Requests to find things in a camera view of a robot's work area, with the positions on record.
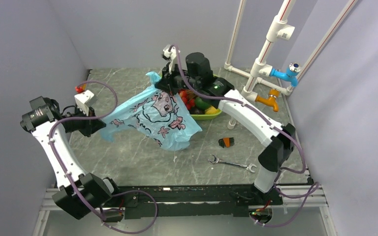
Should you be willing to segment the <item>blue plastic bag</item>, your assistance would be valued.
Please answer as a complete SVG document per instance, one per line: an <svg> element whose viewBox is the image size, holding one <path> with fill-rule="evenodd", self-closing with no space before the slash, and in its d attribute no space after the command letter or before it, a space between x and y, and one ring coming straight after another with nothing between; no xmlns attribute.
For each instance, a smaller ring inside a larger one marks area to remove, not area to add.
<svg viewBox="0 0 378 236"><path fill-rule="evenodd" d="M178 94L170 95L155 88L160 81L158 73L152 71L146 75L150 86L103 118L106 127L100 130L102 138L112 142L115 133L135 129L153 139L163 150L189 147L192 136L202 128Z"/></svg>

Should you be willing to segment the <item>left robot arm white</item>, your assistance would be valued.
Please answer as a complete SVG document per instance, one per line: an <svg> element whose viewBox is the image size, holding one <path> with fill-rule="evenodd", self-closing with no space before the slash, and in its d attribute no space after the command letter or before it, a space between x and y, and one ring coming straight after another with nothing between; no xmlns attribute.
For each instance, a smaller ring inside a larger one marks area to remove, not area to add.
<svg viewBox="0 0 378 236"><path fill-rule="evenodd" d="M75 106L73 114L63 115L59 103L48 97L30 101L32 110L22 115L20 126L32 134L44 149L56 176L58 192L54 203L76 219L81 219L97 207L107 203L114 207L121 202L122 193L115 182L87 172L78 162L67 138L67 133L79 131L90 137L106 127L96 119L90 108L89 115Z"/></svg>

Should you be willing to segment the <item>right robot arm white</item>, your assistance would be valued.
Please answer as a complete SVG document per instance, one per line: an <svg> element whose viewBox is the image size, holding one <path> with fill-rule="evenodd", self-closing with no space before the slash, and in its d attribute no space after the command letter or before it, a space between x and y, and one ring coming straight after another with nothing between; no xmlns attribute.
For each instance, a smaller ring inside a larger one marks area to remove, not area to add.
<svg viewBox="0 0 378 236"><path fill-rule="evenodd" d="M203 101L241 123L265 147L258 156L258 174L251 192L254 202L265 203L270 199L270 190L274 187L282 164L294 150L295 127L290 123L282 125L266 116L228 80L214 75L203 53L187 55L186 70L181 67L175 47L166 47L162 58L167 64L162 69L161 80L156 83L156 88L169 94L176 94L183 89L195 91Z"/></svg>

